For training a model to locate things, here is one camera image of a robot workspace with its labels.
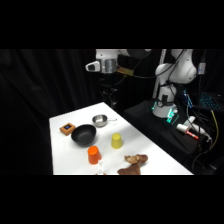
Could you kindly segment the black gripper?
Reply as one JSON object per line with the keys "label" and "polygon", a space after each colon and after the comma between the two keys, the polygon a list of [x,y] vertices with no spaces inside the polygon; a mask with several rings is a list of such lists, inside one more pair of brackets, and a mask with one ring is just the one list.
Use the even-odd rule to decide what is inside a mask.
{"label": "black gripper", "polygon": [[101,85],[101,93],[105,95],[103,99],[106,105],[109,106],[109,101],[107,97],[111,97],[111,107],[115,107],[116,100],[113,97],[116,92],[115,75],[103,74],[101,76],[100,85]]}

